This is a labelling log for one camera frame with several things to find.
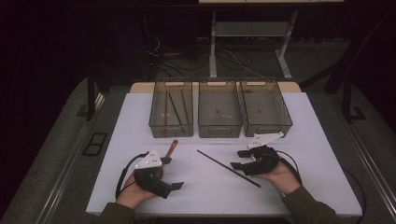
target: plastic bin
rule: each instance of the plastic bin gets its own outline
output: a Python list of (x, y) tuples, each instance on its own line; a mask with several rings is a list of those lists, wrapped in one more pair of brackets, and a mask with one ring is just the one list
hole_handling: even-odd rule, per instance
[(293, 125), (277, 81), (272, 77), (241, 77), (239, 82), (244, 133), (279, 133)]
[(148, 125), (154, 138), (194, 135), (191, 78), (156, 79)]
[(237, 138), (242, 129), (236, 78), (199, 80), (198, 128), (201, 138)]

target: rod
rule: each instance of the rod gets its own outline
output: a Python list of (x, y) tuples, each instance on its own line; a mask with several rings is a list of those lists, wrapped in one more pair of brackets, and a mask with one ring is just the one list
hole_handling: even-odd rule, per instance
[(229, 170), (229, 171), (233, 172), (234, 174), (239, 175), (240, 177), (246, 179), (248, 182), (250, 182), (250, 183), (253, 184), (254, 186), (256, 186), (256, 187), (258, 187), (258, 188), (261, 188), (261, 187), (262, 187), (262, 186), (259, 185), (258, 183), (252, 181), (251, 179), (245, 177), (244, 175), (241, 175), (241, 174), (237, 173), (235, 170), (233, 170), (233, 169), (231, 169), (230, 167), (224, 165), (223, 163), (221, 163), (221, 162), (219, 162), (219, 161), (216, 161), (215, 159), (209, 157), (209, 156), (206, 155), (204, 152), (202, 152), (202, 151), (200, 151), (200, 150), (197, 150), (197, 151), (198, 151), (199, 153), (201, 153), (202, 155), (208, 157), (210, 160), (212, 160), (212, 161), (216, 162), (217, 164), (221, 165), (222, 167), (226, 168), (227, 170)]

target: white surface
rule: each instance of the white surface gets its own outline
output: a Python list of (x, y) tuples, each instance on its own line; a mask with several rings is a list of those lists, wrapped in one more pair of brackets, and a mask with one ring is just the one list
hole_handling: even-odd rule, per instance
[[(293, 121), (288, 135), (269, 144), (290, 154), (298, 163), (304, 186), (340, 216), (360, 216), (361, 207), (335, 158), (318, 118), (305, 93), (283, 93)], [(184, 181), (182, 189), (167, 199), (155, 198), (143, 203), (139, 216), (288, 216), (289, 210), (278, 193), (266, 181), (254, 178), (257, 188), (197, 152), (231, 168), (230, 162), (245, 163), (236, 152), (245, 150), (252, 138), (242, 133), (235, 139), (201, 139), (197, 127), (197, 94), (194, 94), (193, 137), (178, 138), (172, 162), (164, 166), (163, 181)], [(149, 112), (152, 94), (128, 94), (96, 180), (87, 212), (100, 214), (108, 202), (115, 201), (120, 173), (131, 158), (157, 148), (164, 156), (174, 139), (152, 137)]]

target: sleeve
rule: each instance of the sleeve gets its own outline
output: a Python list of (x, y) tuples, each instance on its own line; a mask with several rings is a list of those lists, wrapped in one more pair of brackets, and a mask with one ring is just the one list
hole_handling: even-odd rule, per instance
[(133, 217), (133, 209), (117, 203), (108, 203), (95, 223), (130, 224)]
[(304, 187), (298, 188), (282, 201), (289, 208), (296, 224), (342, 223), (333, 209), (325, 203), (317, 202)]

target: black cable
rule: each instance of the black cable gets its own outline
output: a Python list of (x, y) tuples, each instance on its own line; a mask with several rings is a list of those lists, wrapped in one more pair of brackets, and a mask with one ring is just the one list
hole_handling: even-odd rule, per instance
[(200, 70), (200, 69), (204, 68), (205, 65), (206, 65), (206, 63), (207, 63), (208, 58), (209, 58), (209, 55), (207, 55), (207, 56), (205, 57), (204, 63), (203, 63), (202, 65), (200, 65), (199, 67), (196, 67), (196, 68), (185, 68), (185, 67), (181, 67), (181, 66), (178, 65), (177, 63), (169, 62), (169, 60), (166, 60), (166, 61), (163, 61), (163, 62), (164, 62), (164, 63), (171, 63), (171, 64), (173, 64), (174, 66), (178, 67), (178, 68), (181, 69), (181, 70), (191, 72), (191, 71), (197, 71), (197, 70)]
[[(223, 49), (222, 51), (224, 51), (226, 53), (226, 55), (228, 55), (228, 56), (230, 56), (230, 54), (232, 54), (230, 51), (227, 52), (228, 51), (227, 49)], [(238, 64), (239, 66), (242, 65), (242, 66), (245, 66), (245, 67), (253, 65), (253, 60), (246, 53), (241, 53), (241, 54), (243, 54), (249, 60), (249, 63), (242, 63), (242, 60), (240, 60), (239, 58), (237, 58), (238, 62), (233, 57), (231, 59), (228, 59), (226, 57), (221, 56), (221, 54), (219, 54), (219, 52), (216, 54), (216, 56), (217, 57), (222, 57), (224, 60), (226, 60), (226, 61), (228, 61), (230, 63)]]
[(130, 187), (130, 186), (131, 186), (132, 184), (134, 184), (134, 183), (136, 183), (136, 182), (134, 181), (134, 182), (132, 182), (131, 184), (129, 184), (129, 185), (123, 187), (123, 189), (120, 190), (119, 195), (122, 193), (123, 190), (125, 190), (125, 189), (128, 188), (128, 187)]
[(162, 72), (164, 72), (166, 75), (168, 75), (169, 77), (174, 77), (174, 76), (172, 76), (170, 73), (168, 73), (166, 70), (164, 70), (164, 69), (161, 69), (161, 68), (159, 68), (159, 67), (157, 67), (157, 69), (158, 70), (160, 70), (160, 71), (162, 71)]
[(149, 154), (149, 152), (146, 152), (144, 154), (139, 154), (137, 156), (135, 156), (133, 159), (131, 159), (128, 164), (125, 166), (125, 168), (122, 170), (122, 173), (120, 175), (120, 179), (119, 179), (119, 183), (117, 184), (117, 188), (116, 188), (116, 199), (119, 197), (120, 193), (121, 193), (121, 186), (123, 183), (123, 179), (126, 176), (126, 173), (128, 172), (129, 167), (131, 166), (132, 162), (134, 162), (135, 160), (137, 160), (138, 158), (144, 158)]
[(362, 205), (362, 209), (361, 209), (361, 217), (359, 217), (359, 219), (356, 221), (356, 224), (361, 223), (361, 221), (364, 218), (364, 215), (366, 214), (366, 210), (367, 210), (367, 198), (366, 198), (366, 193), (364, 192), (363, 186), (361, 185), (361, 183), (359, 182), (358, 178), (356, 178), (356, 176), (354, 176), (352, 173), (350, 173), (347, 169), (341, 167), (341, 169), (343, 169), (344, 173), (348, 174), (350, 177), (352, 177), (352, 179), (356, 182), (356, 184), (359, 187), (359, 190), (361, 191), (361, 197), (363, 199), (363, 205)]
[(177, 71), (182, 77), (184, 77), (184, 75), (177, 68), (175, 68), (174, 66), (171, 66), (171, 65), (168, 65), (168, 64), (164, 64), (164, 63), (158, 63), (158, 65), (162, 65), (162, 66), (165, 66), (165, 67), (168, 67), (168, 68), (172, 68), (173, 70)]
[(240, 70), (244, 70), (243, 67), (241, 67), (241, 64), (239, 64), (239, 66), (237, 68), (234, 67), (230, 67), (229, 65), (227, 65), (224, 61), (223, 61), (223, 57), (220, 56), (219, 54), (216, 55), (216, 60), (219, 61), (219, 63), (221, 63), (224, 67), (234, 70), (234, 71), (240, 71)]
[(291, 158), (291, 160), (294, 162), (294, 165), (296, 166), (297, 173), (300, 173), (299, 170), (298, 170), (297, 162), (294, 160), (294, 158), (291, 155), (289, 155), (288, 153), (283, 152), (283, 151), (277, 151), (277, 152), (282, 153), (282, 154), (288, 156), (289, 158)]
[(302, 55), (300, 55), (296, 60), (294, 60), (293, 62), (288, 64), (288, 67), (283, 69), (282, 71), (285, 71), (287, 69), (290, 69), (297, 61), (299, 61), (300, 59), (302, 59), (307, 53), (311, 52), (315, 47), (317, 46), (317, 42), (315, 42), (315, 45), (310, 48), (309, 50), (307, 50), (306, 52), (304, 52)]

